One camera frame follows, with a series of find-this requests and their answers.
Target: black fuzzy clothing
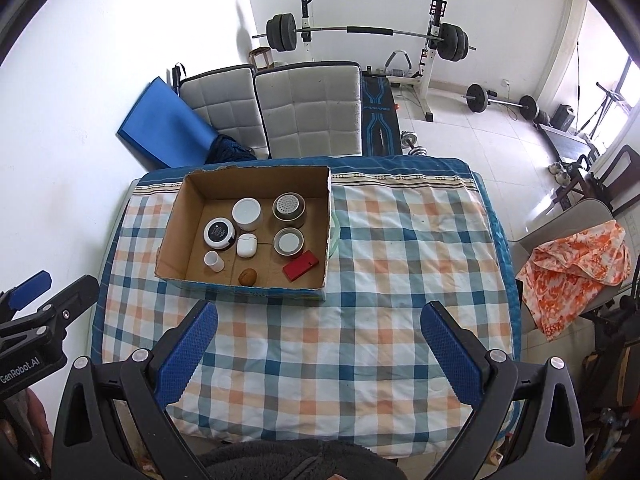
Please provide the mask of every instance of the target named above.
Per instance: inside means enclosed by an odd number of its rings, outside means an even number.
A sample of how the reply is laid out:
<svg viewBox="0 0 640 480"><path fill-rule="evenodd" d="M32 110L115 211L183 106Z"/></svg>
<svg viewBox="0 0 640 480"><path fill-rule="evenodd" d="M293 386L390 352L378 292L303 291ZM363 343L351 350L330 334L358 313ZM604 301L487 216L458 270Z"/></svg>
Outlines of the black fuzzy clothing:
<svg viewBox="0 0 640 480"><path fill-rule="evenodd" d="M337 440L243 442L199 456L212 480L406 480L393 463L355 444Z"/></svg>

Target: small white cup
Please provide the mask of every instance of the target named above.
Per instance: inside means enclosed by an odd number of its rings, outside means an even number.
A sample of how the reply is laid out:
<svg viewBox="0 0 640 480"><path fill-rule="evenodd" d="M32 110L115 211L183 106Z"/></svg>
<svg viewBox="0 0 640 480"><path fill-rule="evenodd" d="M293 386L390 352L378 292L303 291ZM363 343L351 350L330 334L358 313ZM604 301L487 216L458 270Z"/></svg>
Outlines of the small white cup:
<svg viewBox="0 0 640 480"><path fill-rule="evenodd" d="M225 262L216 251L209 251L204 255L204 263L209 266L213 272L220 272L225 268Z"/></svg>

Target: white round device with black label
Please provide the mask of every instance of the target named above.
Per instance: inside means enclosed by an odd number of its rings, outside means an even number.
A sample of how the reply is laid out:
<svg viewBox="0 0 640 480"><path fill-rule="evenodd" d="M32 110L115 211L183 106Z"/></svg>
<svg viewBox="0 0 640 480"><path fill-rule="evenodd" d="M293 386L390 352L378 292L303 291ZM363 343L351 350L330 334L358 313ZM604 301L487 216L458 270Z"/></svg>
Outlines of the white round device with black label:
<svg viewBox="0 0 640 480"><path fill-rule="evenodd" d="M214 218L204 228L205 243L217 251L224 251L236 241L236 228L231 220Z"/></svg>

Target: blue gripper pad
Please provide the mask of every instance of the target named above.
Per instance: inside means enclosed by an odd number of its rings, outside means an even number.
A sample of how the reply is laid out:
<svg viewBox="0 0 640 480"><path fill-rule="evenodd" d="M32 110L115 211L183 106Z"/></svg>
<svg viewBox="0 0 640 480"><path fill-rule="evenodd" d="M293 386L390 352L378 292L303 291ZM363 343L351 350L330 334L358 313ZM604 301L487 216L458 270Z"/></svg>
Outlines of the blue gripper pad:
<svg viewBox="0 0 640 480"><path fill-rule="evenodd" d="M45 270L31 276L20 285L16 286L9 296L9 308L22 310L31 301L43 295L51 288L51 276Z"/></svg>
<svg viewBox="0 0 640 480"><path fill-rule="evenodd" d="M482 400L482 372L431 303L422 308L420 329L458 400L477 409Z"/></svg>
<svg viewBox="0 0 640 480"><path fill-rule="evenodd" d="M207 303L158 368L154 395L161 410L180 400L217 329L218 311Z"/></svg>

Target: table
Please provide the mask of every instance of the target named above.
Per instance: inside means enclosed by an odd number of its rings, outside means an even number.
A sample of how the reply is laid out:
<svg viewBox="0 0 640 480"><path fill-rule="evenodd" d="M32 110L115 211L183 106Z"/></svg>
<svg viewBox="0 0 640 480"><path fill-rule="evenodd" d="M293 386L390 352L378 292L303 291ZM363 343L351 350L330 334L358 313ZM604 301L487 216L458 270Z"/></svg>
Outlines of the table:
<svg viewBox="0 0 640 480"><path fill-rule="evenodd" d="M341 231L326 299L207 293L218 332L168 413L183 433L232 442L340 438L388 458L445 449L470 408L424 341L422 306L439 300L486 347L520 354L511 258L484 185L459 160L422 156L238 165L277 164L331 168ZM149 173L133 191L101 278L93 360L150 348L202 297L154 275L173 200L193 169Z"/></svg>

